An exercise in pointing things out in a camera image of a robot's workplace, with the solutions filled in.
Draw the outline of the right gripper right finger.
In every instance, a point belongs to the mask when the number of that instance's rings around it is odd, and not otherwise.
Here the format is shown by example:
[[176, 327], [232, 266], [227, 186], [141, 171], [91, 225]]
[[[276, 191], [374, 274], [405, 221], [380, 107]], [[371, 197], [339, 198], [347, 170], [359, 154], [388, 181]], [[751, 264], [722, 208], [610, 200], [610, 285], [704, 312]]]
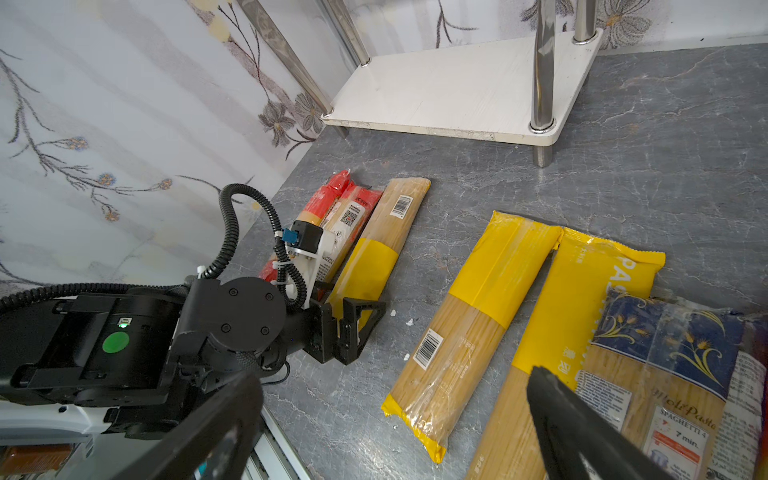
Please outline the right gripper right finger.
[[548, 369], [532, 369], [526, 394], [550, 479], [670, 477]]

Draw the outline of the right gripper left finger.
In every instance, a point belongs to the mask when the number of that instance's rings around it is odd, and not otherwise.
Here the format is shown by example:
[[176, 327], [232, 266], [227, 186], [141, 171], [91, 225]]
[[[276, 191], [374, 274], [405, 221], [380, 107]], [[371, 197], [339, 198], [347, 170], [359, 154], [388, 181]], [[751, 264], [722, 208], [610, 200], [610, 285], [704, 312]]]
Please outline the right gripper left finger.
[[263, 388], [242, 374], [195, 410], [117, 479], [239, 479], [263, 433]]

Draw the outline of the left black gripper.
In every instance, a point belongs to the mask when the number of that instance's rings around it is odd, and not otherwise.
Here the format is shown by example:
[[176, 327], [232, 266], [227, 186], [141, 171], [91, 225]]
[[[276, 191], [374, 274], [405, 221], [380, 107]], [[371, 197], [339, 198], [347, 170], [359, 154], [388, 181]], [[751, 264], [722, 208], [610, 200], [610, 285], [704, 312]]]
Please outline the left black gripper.
[[342, 307], [339, 322], [329, 304], [316, 301], [301, 312], [289, 313], [284, 326], [287, 355], [304, 351], [320, 364], [334, 358], [344, 365], [355, 362], [384, 317], [386, 303], [345, 297]]

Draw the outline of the yellow band spaghetti bag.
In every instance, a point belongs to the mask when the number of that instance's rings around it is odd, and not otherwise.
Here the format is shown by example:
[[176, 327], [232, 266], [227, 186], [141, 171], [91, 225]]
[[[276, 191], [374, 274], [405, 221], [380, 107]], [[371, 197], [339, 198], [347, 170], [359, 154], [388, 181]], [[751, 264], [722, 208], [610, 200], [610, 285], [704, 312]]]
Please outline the yellow band spaghetti bag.
[[380, 299], [430, 187], [422, 177], [389, 182], [328, 297], [335, 319], [345, 298]]

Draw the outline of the yellow spaghetti bag barcode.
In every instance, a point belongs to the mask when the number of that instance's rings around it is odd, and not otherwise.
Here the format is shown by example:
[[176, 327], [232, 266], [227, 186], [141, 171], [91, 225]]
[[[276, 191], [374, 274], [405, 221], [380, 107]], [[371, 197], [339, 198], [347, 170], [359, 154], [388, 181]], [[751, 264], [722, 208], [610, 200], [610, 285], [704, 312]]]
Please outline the yellow spaghetti bag barcode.
[[400, 418], [430, 460], [448, 439], [563, 230], [493, 213], [381, 409]]

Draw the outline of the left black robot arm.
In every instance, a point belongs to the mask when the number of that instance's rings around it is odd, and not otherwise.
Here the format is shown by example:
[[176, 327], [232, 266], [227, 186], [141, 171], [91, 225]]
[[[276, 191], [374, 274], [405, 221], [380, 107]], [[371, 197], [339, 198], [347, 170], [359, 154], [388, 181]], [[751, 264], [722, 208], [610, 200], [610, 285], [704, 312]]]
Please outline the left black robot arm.
[[358, 294], [340, 316], [318, 302], [293, 311], [256, 277], [40, 287], [1, 301], [1, 396], [102, 408], [109, 432], [159, 439], [239, 375], [269, 378], [297, 351], [354, 362], [385, 311]]

